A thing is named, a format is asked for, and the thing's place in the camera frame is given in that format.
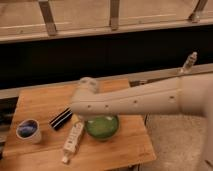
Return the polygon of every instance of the railing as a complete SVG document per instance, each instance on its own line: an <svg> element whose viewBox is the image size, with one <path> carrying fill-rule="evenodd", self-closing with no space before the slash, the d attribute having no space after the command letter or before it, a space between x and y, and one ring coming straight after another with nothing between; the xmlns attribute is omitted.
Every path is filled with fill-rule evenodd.
<svg viewBox="0 0 213 171"><path fill-rule="evenodd" d="M213 0L1 0L0 42L213 24Z"/></svg>

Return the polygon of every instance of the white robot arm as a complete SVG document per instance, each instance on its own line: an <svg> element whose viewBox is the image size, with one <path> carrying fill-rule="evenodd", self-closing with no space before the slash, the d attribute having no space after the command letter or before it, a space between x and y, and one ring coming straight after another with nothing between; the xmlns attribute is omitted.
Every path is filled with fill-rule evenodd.
<svg viewBox="0 0 213 171"><path fill-rule="evenodd" d="M82 116L114 114L190 114L207 117L207 138L199 170L213 170L213 74L180 76L109 93L83 78L72 97L71 110Z"/></svg>

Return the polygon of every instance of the floor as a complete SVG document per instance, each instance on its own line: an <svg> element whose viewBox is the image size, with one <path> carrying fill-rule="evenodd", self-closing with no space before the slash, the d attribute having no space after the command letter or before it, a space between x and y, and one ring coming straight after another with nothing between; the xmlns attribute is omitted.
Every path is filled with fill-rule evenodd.
<svg viewBox="0 0 213 171"><path fill-rule="evenodd" d="M194 171L205 136L205 118L148 116L147 129L157 160L119 171Z"/></svg>

